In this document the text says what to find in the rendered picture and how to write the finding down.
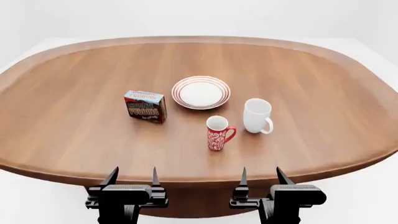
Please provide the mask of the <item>chocolate pudding box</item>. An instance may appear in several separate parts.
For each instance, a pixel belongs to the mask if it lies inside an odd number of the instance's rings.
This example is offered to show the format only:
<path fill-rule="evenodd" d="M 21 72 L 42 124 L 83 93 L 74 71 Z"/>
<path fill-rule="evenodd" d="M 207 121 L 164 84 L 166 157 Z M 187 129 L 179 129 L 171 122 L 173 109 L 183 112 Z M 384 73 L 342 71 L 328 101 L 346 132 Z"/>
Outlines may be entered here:
<path fill-rule="evenodd" d="M 164 123 L 167 119 L 165 96 L 146 91 L 129 90 L 124 101 L 130 117 Z"/>

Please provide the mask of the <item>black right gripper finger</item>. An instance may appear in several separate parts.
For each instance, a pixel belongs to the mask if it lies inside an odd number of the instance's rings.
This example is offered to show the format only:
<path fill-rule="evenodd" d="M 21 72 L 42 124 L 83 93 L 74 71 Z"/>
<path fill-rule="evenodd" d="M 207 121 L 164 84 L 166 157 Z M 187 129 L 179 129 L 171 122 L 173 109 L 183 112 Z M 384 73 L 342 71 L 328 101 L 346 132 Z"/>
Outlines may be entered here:
<path fill-rule="evenodd" d="M 249 193 L 249 188 L 247 185 L 247 176 L 246 176 L 246 168 L 243 167 L 243 173 L 241 176 L 240 183 L 233 190 L 233 198 L 234 199 L 247 199 Z"/>
<path fill-rule="evenodd" d="M 295 185 L 279 167 L 276 167 L 276 173 L 280 185 Z"/>

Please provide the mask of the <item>white plate with red rings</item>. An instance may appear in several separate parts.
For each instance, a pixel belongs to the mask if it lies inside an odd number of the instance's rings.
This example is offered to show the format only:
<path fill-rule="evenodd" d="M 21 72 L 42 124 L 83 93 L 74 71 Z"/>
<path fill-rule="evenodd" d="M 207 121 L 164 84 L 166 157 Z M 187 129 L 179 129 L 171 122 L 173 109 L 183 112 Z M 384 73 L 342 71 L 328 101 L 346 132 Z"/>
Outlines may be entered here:
<path fill-rule="evenodd" d="M 210 110 L 225 104 L 231 96 L 231 89 L 218 78 L 192 76 L 177 82 L 171 94 L 180 106 L 192 110 Z"/>

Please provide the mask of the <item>red patterned white mug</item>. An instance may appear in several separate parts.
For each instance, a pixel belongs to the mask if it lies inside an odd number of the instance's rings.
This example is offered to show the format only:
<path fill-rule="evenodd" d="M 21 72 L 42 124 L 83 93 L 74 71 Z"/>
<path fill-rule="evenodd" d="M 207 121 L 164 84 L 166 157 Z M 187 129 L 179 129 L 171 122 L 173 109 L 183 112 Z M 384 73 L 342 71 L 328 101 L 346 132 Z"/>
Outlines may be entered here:
<path fill-rule="evenodd" d="M 236 135 L 236 128 L 230 126 L 222 116 L 211 116 L 206 121 L 208 148 L 211 151 L 221 151 L 225 143 Z"/>

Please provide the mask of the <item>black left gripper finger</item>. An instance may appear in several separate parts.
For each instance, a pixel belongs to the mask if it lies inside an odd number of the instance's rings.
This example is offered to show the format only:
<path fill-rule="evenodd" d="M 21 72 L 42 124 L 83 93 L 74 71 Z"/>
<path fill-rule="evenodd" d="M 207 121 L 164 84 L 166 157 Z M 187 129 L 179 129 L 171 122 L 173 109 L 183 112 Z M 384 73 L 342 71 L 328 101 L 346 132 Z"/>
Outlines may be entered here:
<path fill-rule="evenodd" d="M 152 197 L 165 197 L 165 189 L 161 186 L 157 176 L 156 167 L 153 168 L 152 174 Z"/>
<path fill-rule="evenodd" d="M 106 186 L 113 185 L 116 183 L 118 177 L 119 167 L 116 167 L 110 175 L 107 176 L 102 182 L 97 185 L 88 187 L 88 195 L 94 197 L 100 190 L 103 190 Z"/>

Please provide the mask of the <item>white ceramic mug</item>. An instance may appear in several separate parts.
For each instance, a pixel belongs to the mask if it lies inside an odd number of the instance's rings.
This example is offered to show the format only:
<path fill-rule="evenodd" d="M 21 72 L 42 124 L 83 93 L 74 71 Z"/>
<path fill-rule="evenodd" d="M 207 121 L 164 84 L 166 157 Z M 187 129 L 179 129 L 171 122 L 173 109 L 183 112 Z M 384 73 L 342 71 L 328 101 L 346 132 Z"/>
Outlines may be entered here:
<path fill-rule="evenodd" d="M 244 104 L 243 123 L 250 133 L 270 134 L 273 132 L 272 106 L 266 100 L 251 98 Z"/>

